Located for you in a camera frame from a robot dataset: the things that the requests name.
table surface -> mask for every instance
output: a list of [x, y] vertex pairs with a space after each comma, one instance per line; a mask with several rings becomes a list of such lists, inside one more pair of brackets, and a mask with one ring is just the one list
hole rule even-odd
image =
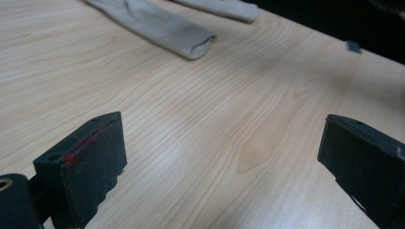
[[187, 61], [81, 1], [1, 0], [0, 173], [121, 111], [128, 165], [86, 228], [376, 228], [316, 160], [325, 117], [405, 141], [405, 67], [261, 10]]

small black object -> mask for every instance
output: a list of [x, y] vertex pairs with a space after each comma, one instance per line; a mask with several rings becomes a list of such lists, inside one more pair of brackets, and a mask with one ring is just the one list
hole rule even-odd
[[348, 51], [359, 53], [359, 54], [361, 53], [360, 45], [357, 42], [348, 40], [348, 41], [346, 41], [346, 45], [348, 47]]
[[36, 175], [30, 181], [21, 175], [0, 177], [0, 185], [11, 180], [0, 188], [0, 227], [6, 221], [10, 229], [38, 228], [51, 217], [55, 228], [84, 228], [126, 165], [120, 113], [86, 122], [33, 165]]
[[318, 160], [379, 228], [405, 228], [404, 144], [362, 122], [330, 114]]

gray sock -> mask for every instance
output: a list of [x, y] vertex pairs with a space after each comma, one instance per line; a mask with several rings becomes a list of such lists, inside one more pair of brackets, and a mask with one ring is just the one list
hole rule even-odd
[[246, 23], [252, 23], [259, 17], [259, 8], [255, 4], [239, 0], [174, 0], [197, 10], [207, 11], [219, 16], [229, 17]]
[[203, 56], [212, 31], [144, 0], [86, 0], [120, 25], [145, 39], [193, 60]]

wood grain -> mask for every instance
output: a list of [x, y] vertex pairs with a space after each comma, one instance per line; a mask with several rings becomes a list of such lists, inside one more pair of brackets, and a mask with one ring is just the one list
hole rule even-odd
[[324, 118], [405, 141], [405, 68], [261, 11], [189, 62], [81, 1], [0, 3], [0, 173], [122, 111], [128, 165], [86, 228], [376, 228], [316, 160]]

dark background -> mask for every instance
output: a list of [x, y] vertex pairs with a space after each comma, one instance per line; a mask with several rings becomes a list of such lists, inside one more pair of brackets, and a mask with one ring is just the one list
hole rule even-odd
[[246, 0], [405, 65], [405, 20], [368, 0]]

